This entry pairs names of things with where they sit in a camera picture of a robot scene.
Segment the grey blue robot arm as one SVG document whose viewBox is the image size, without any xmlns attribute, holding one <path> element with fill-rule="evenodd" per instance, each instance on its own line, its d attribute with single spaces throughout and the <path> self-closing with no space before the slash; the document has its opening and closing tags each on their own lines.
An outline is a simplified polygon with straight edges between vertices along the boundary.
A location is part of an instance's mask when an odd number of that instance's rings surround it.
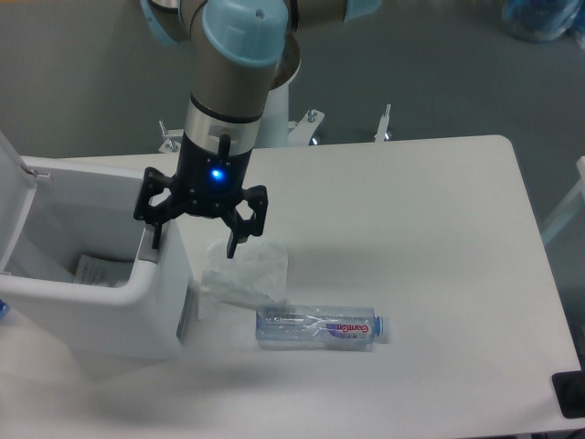
<svg viewBox="0 0 585 439">
<path fill-rule="evenodd" d="M 268 194 L 243 186 L 251 151 L 294 32 L 347 22 L 377 11 L 379 1 L 143 1 L 154 32 L 191 43 L 196 75 L 175 173 L 148 167 L 134 218 L 154 233 L 187 214 L 220 218 L 230 229 L 228 257 L 264 230 Z"/>
</svg>

